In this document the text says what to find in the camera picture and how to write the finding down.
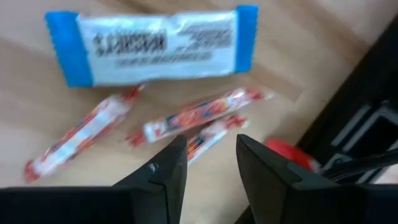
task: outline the hershey's logo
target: hershey's logo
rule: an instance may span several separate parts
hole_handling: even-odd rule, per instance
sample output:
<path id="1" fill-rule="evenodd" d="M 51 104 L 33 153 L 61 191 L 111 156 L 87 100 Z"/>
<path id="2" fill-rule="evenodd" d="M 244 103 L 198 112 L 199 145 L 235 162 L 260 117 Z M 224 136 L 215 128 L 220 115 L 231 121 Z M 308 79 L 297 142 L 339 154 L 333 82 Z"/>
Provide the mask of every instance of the hershey's logo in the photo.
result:
<path id="1" fill-rule="evenodd" d="M 132 33 L 132 34 L 97 34 L 93 38 L 96 54 L 100 57 L 110 54 L 147 53 L 166 49 L 166 34 Z"/>

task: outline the black plastic object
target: black plastic object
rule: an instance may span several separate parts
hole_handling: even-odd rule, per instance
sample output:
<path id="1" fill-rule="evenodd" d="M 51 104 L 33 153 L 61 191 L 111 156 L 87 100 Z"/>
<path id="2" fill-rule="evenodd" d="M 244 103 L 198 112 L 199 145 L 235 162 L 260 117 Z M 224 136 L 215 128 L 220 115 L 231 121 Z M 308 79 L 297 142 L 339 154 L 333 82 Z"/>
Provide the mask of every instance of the black plastic object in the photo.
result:
<path id="1" fill-rule="evenodd" d="M 297 144 L 322 165 L 347 161 L 348 157 L 352 160 L 382 154 L 397 140 L 398 126 L 390 119 L 392 113 L 379 110 L 383 106 L 388 106 L 391 112 L 397 109 L 385 105 L 398 99 L 397 39 L 398 16 Z M 339 183 L 374 182 L 382 172 L 383 169 L 375 169 L 341 179 Z"/>
<path id="2" fill-rule="evenodd" d="M 398 185 L 339 185 L 242 134 L 236 154 L 257 224 L 398 223 Z"/>
<path id="3" fill-rule="evenodd" d="M 322 176 L 335 182 L 355 175 L 374 172 L 376 169 L 385 169 L 398 163 L 398 149 L 387 151 L 384 154 L 377 154 L 361 159 L 355 159 L 324 170 Z"/>
<path id="4" fill-rule="evenodd" d="M 112 187 L 0 190 L 0 223 L 179 223 L 187 178 L 187 140 L 177 136 Z"/>

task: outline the red and white candy wrapper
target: red and white candy wrapper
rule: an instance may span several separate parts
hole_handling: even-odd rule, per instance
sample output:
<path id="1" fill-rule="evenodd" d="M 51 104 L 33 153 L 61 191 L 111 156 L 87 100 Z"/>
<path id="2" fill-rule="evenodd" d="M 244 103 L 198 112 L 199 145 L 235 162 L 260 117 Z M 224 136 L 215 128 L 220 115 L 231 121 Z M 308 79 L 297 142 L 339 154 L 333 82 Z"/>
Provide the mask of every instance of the red and white candy wrapper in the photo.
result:
<path id="1" fill-rule="evenodd" d="M 252 88 L 238 88 L 214 100 L 189 107 L 177 114 L 146 123 L 140 131 L 127 140 L 133 147 L 145 142 L 155 142 L 164 137 L 181 133 L 187 129 L 220 118 L 256 100 L 271 95 Z"/>
<path id="2" fill-rule="evenodd" d="M 212 122 L 189 140 L 188 165 L 222 139 L 229 130 L 244 128 L 248 124 L 248 119 L 238 114 L 227 115 Z"/>
<path id="3" fill-rule="evenodd" d="M 25 181 L 54 173 L 68 161 L 88 149 L 95 140 L 112 130 L 131 109 L 141 86 L 133 88 L 124 95 L 112 95 L 102 101 L 83 121 L 69 130 L 60 142 L 54 144 L 39 158 L 29 161 L 25 166 Z"/>

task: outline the wooden table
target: wooden table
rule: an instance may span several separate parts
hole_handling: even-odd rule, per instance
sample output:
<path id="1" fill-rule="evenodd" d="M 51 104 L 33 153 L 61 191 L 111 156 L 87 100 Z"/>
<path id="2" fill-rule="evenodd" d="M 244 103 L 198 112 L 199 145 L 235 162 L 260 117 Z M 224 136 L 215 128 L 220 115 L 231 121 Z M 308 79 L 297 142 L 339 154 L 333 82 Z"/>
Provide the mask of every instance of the wooden table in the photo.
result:
<path id="1" fill-rule="evenodd" d="M 90 15 L 173 13 L 260 6 L 255 66 L 227 78 L 152 82 L 127 120 L 57 174 L 33 185 L 112 185 L 172 138 L 130 149 L 126 133 L 184 104 L 237 86 L 275 97 L 241 110 L 252 123 L 227 137 L 188 169 L 182 223 L 232 223 L 247 206 L 235 155 L 237 133 L 294 143 L 309 127 L 398 11 L 395 0 L 38 0 L 0 3 L 0 186 L 25 185 L 27 160 L 58 141 L 103 98 L 122 88 L 68 89 L 43 16 L 70 9 Z"/>

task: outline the candy bar wrapper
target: candy bar wrapper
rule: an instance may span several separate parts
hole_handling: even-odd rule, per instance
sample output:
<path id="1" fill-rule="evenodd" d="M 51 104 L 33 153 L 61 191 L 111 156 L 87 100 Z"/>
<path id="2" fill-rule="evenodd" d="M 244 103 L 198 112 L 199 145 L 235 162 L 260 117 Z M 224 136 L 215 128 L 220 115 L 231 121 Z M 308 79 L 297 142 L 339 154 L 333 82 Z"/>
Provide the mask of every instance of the candy bar wrapper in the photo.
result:
<path id="1" fill-rule="evenodd" d="M 32 182 L 54 173 L 68 161 L 88 149 L 95 140 L 115 128 L 131 109 L 141 86 L 124 95 L 112 95 L 102 101 L 83 121 L 69 130 L 60 142 L 54 144 L 39 158 L 25 167 L 25 180 Z"/>
<path id="2" fill-rule="evenodd" d="M 127 140 L 133 147 L 145 142 L 155 142 L 164 137 L 181 133 L 187 129 L 220 118 L 256 100 L 272 96 L 252 88 L 238 88 L 224 96 L 192 106 L 177 114 L 146 123 L 140 131 Z"/>
<path id="3" fill-rule="evenodd" d="M 57 11 L 45 20 L 68 86 L 115 86 L 249 71 L 257 12 L 250 5 L 173 16 Z"/>
<path id="4" fill-rule="evenodd" d="M 248 119 L 238 114 L 232 114 L 217 119 L 188 142 L 188 165 L 191 164 L 211 146 L 222 139 L 233 128 L 244 128 Z"/>

